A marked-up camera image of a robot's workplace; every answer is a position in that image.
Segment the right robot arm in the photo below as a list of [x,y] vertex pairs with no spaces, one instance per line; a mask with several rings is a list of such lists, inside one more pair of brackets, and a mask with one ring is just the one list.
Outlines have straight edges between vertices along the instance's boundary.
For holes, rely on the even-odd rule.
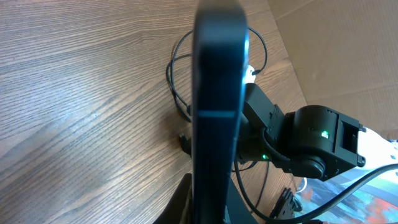
[[353,172],[353,183],[316,210],[297,218],[287,214],[274,223],[313,223],[368,182],[397,170],[397,152],[388,141],[358,120],[331,108],[304,106],[283,113],[255,84],[246,84],[237,160],[267,161],[295,177],[323,182]]

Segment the blue Galaxy smartphone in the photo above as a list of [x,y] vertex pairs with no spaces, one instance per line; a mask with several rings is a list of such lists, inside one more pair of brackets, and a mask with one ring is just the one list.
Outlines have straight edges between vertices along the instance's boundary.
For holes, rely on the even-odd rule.
[[249,34],[238,1],[200,1],[192,46],[193,222],[223,223],[236,154]]

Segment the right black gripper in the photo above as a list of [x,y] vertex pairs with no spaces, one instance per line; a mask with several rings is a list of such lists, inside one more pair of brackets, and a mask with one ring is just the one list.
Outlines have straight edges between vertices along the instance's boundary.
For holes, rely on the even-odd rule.
[[[186,110],[188,115],[191,115],[190,108],[191,105],[188,105]],[[180,134],[179,142],[182,149],[191,149],[192,140],[191,138],[186,137],[186,135]],[[263,154],[262,158],[265,160],[267,159],[267,156]],[[302,204],[291,189],[285,188],[279,196],[269,217],[278,220],[291,219],[295,217],[295,212],[301,211]]]

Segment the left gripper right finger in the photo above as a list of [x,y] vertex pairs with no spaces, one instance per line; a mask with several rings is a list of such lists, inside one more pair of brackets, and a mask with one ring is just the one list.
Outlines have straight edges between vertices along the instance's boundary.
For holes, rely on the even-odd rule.
[[229,180],[226,199],[226,223],[257,224],[256,219],[247,209],[232,179]]

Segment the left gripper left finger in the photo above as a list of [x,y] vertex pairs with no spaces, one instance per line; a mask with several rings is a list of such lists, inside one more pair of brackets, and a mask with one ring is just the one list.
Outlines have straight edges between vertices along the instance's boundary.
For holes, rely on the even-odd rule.
[[192,174],[187,173],[154,224],[190,224],[191,222]]

